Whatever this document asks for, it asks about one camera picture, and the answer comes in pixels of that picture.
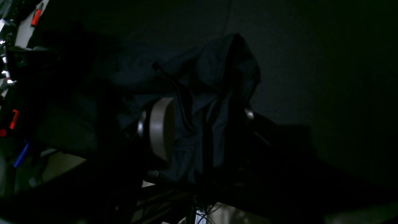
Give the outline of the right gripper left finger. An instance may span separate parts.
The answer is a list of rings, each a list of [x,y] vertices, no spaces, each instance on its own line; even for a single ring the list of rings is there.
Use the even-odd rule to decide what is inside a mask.
[[[143,141],[147,168],[170,169],[175,135],[174,99],[163,97],[146,104],[138,119],[137,134]]]

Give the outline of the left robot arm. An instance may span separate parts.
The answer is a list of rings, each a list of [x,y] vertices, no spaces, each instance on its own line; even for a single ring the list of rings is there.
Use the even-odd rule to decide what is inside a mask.
[[[1,104],[8,89],[32,69],[45,68],[60,60],[57,51],[36,46],[15,45],[17,28],[12,21],[1,19]]]

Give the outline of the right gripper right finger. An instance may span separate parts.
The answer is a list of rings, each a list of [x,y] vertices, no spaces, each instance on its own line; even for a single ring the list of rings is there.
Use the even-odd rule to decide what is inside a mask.
[[[246,104],[230,106],[230,170],[275,175],[280,171],[276,125]]]

